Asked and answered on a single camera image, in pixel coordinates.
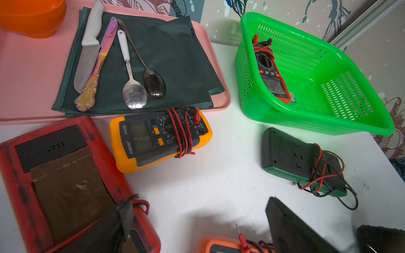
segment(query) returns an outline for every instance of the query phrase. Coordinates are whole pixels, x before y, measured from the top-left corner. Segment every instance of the multimeter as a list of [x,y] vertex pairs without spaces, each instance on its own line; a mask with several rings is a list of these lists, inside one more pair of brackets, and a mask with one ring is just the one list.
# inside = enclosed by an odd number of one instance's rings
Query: multimeter
[[[176,112],[185,130],[188,121],[193,150],[211,140],[211,127],[201,112],[198,111],[201,117],[198,123],[193,113],[184,117],[184,108]],[[152,167],[180,152],[175,126],[166,111],[115,118],[110,123],[110,136],[117,168],[126,174]]]
[[[263,253],[273,253],[264,248],[261,250]],[[241,253],[241,243],[227,237],[204,236],[198,242],[197,253]],[[252,248],[252,253],[259,253],[259,251]]]
[[253,37],[252,44],[260,77],[266,88],[273,93],[274,96],[283,103],[289,104],[291,102],[291,95],[275,63],[273,50],[270,49],[273,40],[269,38],[267,41],[259,42],[258,39],[259,35],[256,34]]

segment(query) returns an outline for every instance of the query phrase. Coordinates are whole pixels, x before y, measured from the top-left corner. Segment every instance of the white table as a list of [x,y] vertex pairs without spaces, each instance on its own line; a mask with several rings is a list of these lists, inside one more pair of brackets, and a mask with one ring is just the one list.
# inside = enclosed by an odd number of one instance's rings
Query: white table
[[[234,67],[236,47],[213,44],[232,95],[222,112],[205,113],[213,138],[196,155],[170,159],[126,178],[151,205],[149,219],[162,242],[162,253],[196,251],[202,236],[237,239],[234,224],[246,238],[270,241],[264,209],[270,196],[279,198],[313,230],[342,252],[356,252],[355,230],[362,224],[405,230],[405,183],[369,133],[328,136],[252,121],[243,113]],[[108,120],[95,120],[109,146]],[[0,142],[45,124],[0,127]],[[356,211],[336,198],[316,198],[260,166],[265,129],[275,126],[305,142],[318,143],[340,155],[344,177],[358,193]],[[3,181],[0,180],[0,252],[25,247]],[[343,200],[354,206],[350,193]]]

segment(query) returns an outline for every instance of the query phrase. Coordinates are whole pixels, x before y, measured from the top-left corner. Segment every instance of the ornate handle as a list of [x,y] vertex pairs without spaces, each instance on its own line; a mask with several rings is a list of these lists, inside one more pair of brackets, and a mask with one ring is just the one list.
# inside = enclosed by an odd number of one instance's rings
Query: ornate handle
[[81,112],[87,112],[96,104],[96,93],[98,78],[100,76],[101,68],[104,64],[106,55],[98,55],[96,65],[93,72],[87,80],[84,88],[81,90],[81,94],[75,99],[75,105],[77,110]]

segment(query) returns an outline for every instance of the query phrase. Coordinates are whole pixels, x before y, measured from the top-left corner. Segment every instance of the metal spoon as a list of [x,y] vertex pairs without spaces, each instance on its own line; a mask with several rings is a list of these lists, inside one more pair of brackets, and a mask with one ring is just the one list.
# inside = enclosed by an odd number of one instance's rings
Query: metal spoon
[[129,58],[128,43],[125,33],[122,30],[117,32],[119,45],[121,47],[122,56],[127,67],[129,81],[122,89],[122,97],[125,104],[132,110],[143,108],[146,105],[147,95],[145,88],[132,76],[131,63]]
[[141,56],[138,53],[134,43],[132,42],[131,36],[126,29],[124,22],[120,19],[117,19],[119,25],[125,32],[129,42],[131,43],[132,47],[135,50],[136,55],[138,56],[139,60],[141,61],[142,65],[145,67],[145,73],[143,74],[143,84],[145,85],[146,90],[148,93],[154,98],[162,98],[166,94],[166,84],[164,83],[162,77],[156,73],[155,71],[151,70],[146,66],[143,62]]

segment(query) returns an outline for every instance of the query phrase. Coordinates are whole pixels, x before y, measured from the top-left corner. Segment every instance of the floral wallpaper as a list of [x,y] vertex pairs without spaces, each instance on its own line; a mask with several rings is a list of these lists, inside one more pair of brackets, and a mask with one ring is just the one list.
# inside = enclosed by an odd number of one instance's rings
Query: floral wallpaper
[[394,121],[393,135],[373,137],[405,182],[404,13],[402,3],[350,44],[345,53],[362,70]]
[[97,0],[201,23],[212,42],[237,45],[240,18],[258,12],[331,41],[376,0]]

